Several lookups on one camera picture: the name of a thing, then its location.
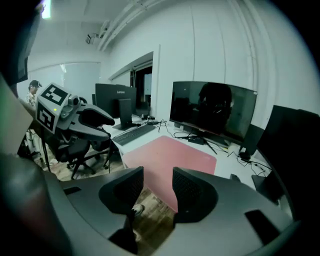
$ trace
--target man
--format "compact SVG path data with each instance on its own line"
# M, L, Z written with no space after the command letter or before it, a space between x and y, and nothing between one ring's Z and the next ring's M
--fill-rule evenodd
M25 97L25 102L34 109L36 108L36 93L39 87L42 87L42 85L37 80L32 80L29 84L29 92Z

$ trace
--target patterned shirt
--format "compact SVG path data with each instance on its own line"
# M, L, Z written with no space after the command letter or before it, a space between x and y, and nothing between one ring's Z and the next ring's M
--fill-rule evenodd
M36 108L36 96L33 95L30 91L25 97L25 102L28 103L31 107Z

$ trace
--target ceiling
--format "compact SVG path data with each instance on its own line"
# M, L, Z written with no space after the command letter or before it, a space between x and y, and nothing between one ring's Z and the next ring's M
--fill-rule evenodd
M114 20L130 0L51 0L51 18L41 19L31 54L59 49L90 48L87 34L99 33L105 21Z

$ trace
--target ceiling light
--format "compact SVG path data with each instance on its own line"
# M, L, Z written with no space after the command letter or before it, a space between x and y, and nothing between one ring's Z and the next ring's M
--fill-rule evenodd
M43 19L49 19L51 18L51 0L43 0L42 1L44 10L42 12L42 18Z

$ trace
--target black keyboard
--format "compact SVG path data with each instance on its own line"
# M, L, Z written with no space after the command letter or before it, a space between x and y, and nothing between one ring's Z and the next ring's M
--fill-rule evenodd
M123 146L129 142L132 142L133 140L141 137L142 135L147 134L148 132L151 132L156 127L153 125L143 125L136 129L130 130L122 135L116 136L112 140L119 145Z

